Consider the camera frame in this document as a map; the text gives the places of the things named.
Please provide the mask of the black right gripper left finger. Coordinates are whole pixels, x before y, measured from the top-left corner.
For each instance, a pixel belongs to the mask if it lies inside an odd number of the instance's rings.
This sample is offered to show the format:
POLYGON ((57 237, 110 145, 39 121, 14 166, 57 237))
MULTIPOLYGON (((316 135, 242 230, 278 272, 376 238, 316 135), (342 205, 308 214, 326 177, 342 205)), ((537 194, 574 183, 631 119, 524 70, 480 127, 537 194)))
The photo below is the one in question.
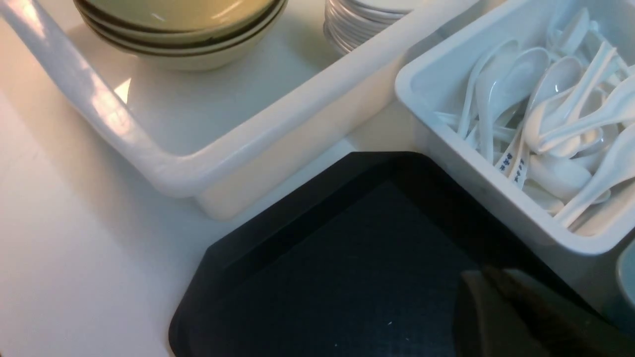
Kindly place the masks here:
POLYGON ((480 271, 463 271, 454 302, 458 357, 548 357, 513 307, 480 271))

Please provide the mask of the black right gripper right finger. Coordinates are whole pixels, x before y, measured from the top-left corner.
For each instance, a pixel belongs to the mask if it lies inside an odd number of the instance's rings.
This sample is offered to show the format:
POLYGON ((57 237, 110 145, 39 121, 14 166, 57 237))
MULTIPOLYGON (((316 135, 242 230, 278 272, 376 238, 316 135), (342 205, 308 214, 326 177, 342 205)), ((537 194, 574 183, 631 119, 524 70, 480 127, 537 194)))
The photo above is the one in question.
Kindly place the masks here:
POLYGON ((584 310, 567 309, 492 266, 484 276, 549 357, 632 357, 634 341, 584 310))

